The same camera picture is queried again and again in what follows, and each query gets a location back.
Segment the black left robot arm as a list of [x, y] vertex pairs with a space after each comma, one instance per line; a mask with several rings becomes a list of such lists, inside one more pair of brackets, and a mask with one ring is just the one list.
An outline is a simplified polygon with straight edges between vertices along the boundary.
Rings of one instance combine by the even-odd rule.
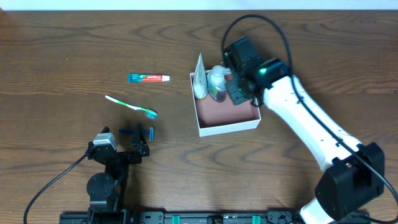
[[86, 185], [90, 196], [88, 224], [127, 224], [136, 219], [132, 211], [123, 208], [123, 203], [129, 166], [140, 164], [142, 158], [150, 154], [140, 123], [133, 133], [131, 145], [132, 150], [118, 152], [118, 142], [107, 126], [88, 144], [88, 159], [105, 166], [104, 172], [93, 175]]

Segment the white Pantene conditioner tube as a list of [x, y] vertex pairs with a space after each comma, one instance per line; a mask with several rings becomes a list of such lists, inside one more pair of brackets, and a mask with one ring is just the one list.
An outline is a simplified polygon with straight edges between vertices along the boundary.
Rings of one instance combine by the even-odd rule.
[[202, 55], [199, 55], [193, 77], [193, 93], [196, 98], [204, 99], [208, 94], [206, 72]]

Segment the clear purple soap pump bottle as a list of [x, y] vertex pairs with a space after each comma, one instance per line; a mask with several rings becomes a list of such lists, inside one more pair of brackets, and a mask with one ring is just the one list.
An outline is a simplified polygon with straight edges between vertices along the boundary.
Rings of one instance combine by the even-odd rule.
[[208, 93], [216, 102], [219, 103], [224, 102], [227, 94], [224, 70], [224, 67], [217, 65], [213, 67], [206, 76]]

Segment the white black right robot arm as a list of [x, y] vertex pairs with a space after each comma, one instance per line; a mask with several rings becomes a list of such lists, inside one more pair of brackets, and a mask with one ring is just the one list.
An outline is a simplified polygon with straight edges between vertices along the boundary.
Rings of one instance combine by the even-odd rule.
[[332, 223], [348, 217], [384, 192], [385, 157], [376, 144], [362, 144], [337, 125], [278, 58], [265, 61], [247, 38], [223, 49], [232, 79], [226, 89], [234, 104], [265, 105], [308, 147], [323, 172], [315, 198], [303, 206], [303, 223]]

